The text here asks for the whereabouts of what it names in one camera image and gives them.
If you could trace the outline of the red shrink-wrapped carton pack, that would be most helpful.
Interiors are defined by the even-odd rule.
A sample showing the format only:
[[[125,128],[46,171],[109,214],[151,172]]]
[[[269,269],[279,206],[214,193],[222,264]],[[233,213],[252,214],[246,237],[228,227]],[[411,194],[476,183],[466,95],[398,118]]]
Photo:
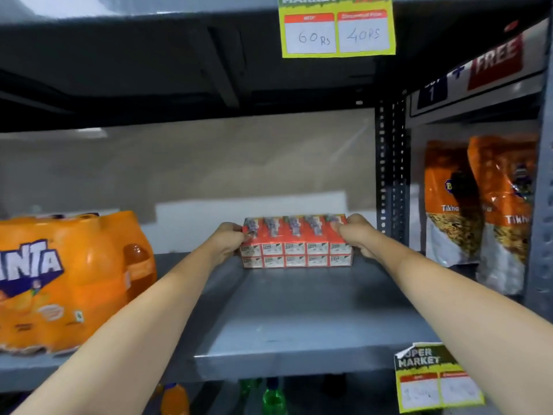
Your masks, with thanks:
[[[248,217],[239,253],[245,269],[350,267],[352,247],[331,227],[344,214]]]

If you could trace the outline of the person's left forearm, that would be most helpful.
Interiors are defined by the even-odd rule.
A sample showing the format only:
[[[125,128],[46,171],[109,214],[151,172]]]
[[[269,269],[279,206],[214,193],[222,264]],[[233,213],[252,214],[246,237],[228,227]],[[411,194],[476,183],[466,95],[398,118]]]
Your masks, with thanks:
[[[12,415],[140,415],[218,252],[203,244],[98,329]]]

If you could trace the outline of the grey metal shelf rack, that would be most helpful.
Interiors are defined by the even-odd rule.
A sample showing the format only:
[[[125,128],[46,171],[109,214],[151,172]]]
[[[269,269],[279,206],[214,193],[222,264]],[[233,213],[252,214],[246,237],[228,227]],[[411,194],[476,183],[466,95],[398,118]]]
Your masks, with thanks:
[[[357,211],[426,254],[427,141],[553,138],[553,0],[392,3],[395,55],[285,59],[278,0],[0,0],[0,218],[132,210],[160,276],[248,216]],[[536,93],[409,120],[412,92],[546,18]],[[241,266],[215,270],[164,381],[380,375],[439,340],[374,261]]]

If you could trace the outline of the torn yellow-green price tag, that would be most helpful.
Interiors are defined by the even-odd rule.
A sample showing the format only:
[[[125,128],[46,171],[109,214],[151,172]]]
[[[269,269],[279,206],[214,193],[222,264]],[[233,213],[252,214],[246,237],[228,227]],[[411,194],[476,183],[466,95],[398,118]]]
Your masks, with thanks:
[[[400,414],[486,403],[442,342],[414,342],[394,355],[394,369]]]

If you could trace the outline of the person's left hand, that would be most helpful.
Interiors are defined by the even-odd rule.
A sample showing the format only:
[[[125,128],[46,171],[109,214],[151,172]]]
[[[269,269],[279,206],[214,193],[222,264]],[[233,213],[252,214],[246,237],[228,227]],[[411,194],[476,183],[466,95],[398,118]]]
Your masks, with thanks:
[[[235,253],[225,254],[225,223],[230,222],[221,223],[217,230],[200,247],[209,256],[213,266],[222,264]]]

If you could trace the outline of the green plastic bottle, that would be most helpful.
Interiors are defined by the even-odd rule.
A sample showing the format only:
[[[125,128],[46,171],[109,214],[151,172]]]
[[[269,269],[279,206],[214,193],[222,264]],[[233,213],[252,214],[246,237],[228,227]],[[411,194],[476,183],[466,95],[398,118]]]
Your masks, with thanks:
[[[287,401],[279,386],[278,377],[266,378],[266,391],[262,397],[263,415],[288,415]]]

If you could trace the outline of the person's right forearm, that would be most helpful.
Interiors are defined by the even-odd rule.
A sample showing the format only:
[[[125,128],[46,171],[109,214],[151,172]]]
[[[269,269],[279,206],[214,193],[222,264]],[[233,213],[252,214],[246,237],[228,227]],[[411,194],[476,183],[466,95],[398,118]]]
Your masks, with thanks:
[[[503,415],[553,415],[553,325],[384,237],[366,246]]]

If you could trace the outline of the orange snack packet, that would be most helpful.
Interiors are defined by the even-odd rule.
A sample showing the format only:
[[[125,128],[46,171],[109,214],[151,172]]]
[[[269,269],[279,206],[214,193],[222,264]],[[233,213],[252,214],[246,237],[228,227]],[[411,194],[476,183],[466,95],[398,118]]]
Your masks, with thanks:
[[[431,256],[444,267],[478,263],[483,214],[467,143],[427,142],[424,188]]]
[[[483,212],[476,279],[503,295],[522,293],[536,171],[536,135],[471,137],[468,160]]]

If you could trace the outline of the orange soda bottle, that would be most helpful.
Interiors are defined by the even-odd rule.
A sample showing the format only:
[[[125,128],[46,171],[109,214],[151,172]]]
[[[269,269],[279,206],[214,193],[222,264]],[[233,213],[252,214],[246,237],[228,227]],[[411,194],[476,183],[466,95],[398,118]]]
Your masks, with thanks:
[[[178,383],[164,385],[160,415],[190,415],[189,397],[184,386]]]

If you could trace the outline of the white promotional sign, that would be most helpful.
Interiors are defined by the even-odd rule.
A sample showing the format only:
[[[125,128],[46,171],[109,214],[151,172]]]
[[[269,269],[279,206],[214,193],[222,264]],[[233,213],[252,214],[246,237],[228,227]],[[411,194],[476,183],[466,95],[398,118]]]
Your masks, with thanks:
[[[549,19],[509,37],[445,76],[412,92],[407,117],[430,123],[536,93],[546,68]]]

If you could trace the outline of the person's right hand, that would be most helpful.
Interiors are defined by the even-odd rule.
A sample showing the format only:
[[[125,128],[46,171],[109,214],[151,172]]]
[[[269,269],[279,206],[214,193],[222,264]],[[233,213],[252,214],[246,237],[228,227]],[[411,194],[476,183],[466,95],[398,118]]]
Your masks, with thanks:
[[[375,229],[361,214],[348,216],[345,224],[331,222],[330,226],[347,244],[359,249],[364,257],[382,263],[386,235]]]

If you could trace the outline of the orange shrink-wrapped soda bottle pack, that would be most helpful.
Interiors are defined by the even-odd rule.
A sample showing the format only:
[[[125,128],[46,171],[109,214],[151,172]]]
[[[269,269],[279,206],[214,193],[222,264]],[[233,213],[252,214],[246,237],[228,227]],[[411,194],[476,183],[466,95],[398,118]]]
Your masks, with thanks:
[[[73,351],[156,280],[133,211],[0,220],[0,351]]]

